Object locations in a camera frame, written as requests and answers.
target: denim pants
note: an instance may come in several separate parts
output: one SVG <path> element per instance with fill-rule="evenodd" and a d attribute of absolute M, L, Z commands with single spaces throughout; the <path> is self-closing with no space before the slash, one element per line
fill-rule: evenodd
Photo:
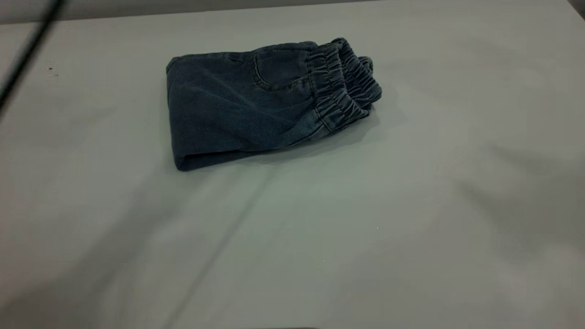
<path fill-rule="evenodd" d="M 341 38 L 173 58 L 167 92 L 177 169 L 316 140 L 368 116 L 382 93 L 372 68 Z"/>

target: white tablecloth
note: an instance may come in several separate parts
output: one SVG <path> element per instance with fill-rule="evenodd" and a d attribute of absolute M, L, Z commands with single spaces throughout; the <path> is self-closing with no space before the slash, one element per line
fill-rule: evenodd
<path fill-rule="evenodd" d="M 372 116 L 176 171 L 173 56 L 339 36 Z M 0 327 L 583 328 L 584 86 L 563 0 L 61 22 L 0 124 Z"/>

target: pocket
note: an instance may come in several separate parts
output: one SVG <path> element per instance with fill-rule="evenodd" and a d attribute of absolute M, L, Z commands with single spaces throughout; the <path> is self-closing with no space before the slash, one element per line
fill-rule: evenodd
<path fill-rule="evenodd" d="M 252 72 L 256 83 L 270 90 L 287 88 L 307 79 L 307 50 L 272 49 L 254 52 Z"/>

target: dark blue denim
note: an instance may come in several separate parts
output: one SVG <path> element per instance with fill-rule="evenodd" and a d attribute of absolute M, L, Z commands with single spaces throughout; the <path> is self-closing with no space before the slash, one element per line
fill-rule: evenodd
<path fill-rule="evenodd" d="M 168 109 L 178 170 L 323 138 L 370 114 L 382 89 L 345 39 L 175 57 Z"/>

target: wire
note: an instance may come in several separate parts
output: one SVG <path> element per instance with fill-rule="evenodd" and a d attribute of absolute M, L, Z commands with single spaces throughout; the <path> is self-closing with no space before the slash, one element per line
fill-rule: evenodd
<path fill-rule="evenodd" d="M 0 119 L 2 119 L 4 112 L 8 107 L 8 101 L 18 88 L 18 84 L 20 83 L 23 74 L 26 72 L 31 59 L 34 59 L 36 52 L 46 38 L 53 23 L 58 18 L 65 2 L 66 0 L 54 0 L 53 3 L 47 7 L 39 27 L 30 38 L 30 41 L 20 55 L 20 58 L 15 60 L 16 65 L 2 87 L 2 95 L 0 96 Z"/>

